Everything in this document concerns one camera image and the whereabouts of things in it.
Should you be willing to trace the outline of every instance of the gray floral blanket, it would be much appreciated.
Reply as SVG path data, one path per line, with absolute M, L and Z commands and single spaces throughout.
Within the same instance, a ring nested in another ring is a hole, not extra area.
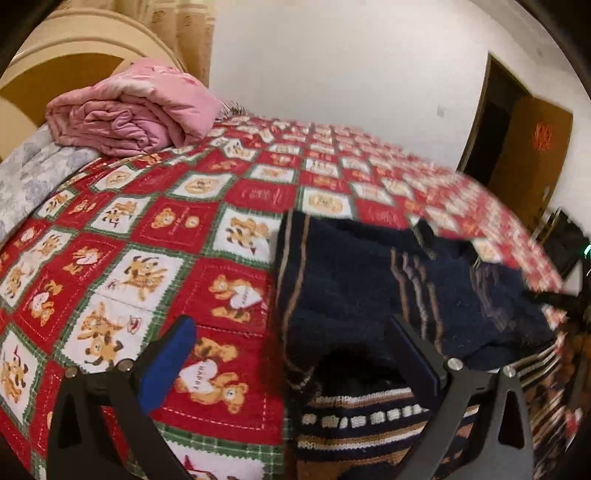
M 99 156 L 57 145 L 47 124 L 15 149 L 0 163 L 0 248 L 60 183 Z

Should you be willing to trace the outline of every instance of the doorway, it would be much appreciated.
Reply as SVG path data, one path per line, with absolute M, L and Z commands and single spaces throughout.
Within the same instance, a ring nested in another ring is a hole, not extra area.
M 530 91 L 490 53 L 472 131 L 458 170 L 488 186 L 501 156 L 513 107 Z

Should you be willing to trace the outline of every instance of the wooden door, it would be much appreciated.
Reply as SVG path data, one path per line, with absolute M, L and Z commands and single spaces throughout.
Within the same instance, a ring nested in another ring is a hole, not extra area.
M 573 114 L 525 96 L 515 103 L 501 156 L 488 189 L 534 230 L 558 181 L 569 147 Z

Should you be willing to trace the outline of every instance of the door frame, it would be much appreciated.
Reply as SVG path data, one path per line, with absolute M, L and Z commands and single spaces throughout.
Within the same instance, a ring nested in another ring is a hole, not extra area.
M 472 149 L 474 148 L 474 143 L 476 142 L 476 136 L 480 130 L 480 122 L 482 121 L 482 114 L 484 113 L 485 107 L 485 100 L 486 100 L 486 91 L 488 90 L 488 80 L 491 75 L 491 67 L 492 64 L 495 64 L 495 67 L 500 68 L 503 70 L 505 74 L 507 74 L 520 88 L 526 91 L 529 95 L 532 95 L 529 88 L 527 88 L 522 81 L 517 78 L 513 72 L 511 72 L 499 59 L 495 58 L 491 52 L 488 53 L 488 58 L 486 59 L 486 69 L 484 72 L 484 80 L 482 82 L 482 90 L 480 91 L 480 98 L 478 99 L 478 107 L 476 107 L 476 114 L 474 115 L 474 122 L 472 123 L 472 129 L 470 130 L 470 134 L 468 135 L 468 140 L 466 141 L 466 146 L 464 147 L 464 152 L 460 157 L 460 162 L 457 165 L 457 171 L 464 171 L 466 169 L 466 165 L 468 164 L 468 159 L 470 159 L 470 155 L 472 153 Z

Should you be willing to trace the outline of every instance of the blue gripper pad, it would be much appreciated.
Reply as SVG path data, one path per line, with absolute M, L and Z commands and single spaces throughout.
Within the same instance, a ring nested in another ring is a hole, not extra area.
M 164 337 L 156 342 L 160 351 L 139 382 L 138 402 L 144 414 L 149 415 L 162 405 L 196 340 L 195 321 L 181 315 Z

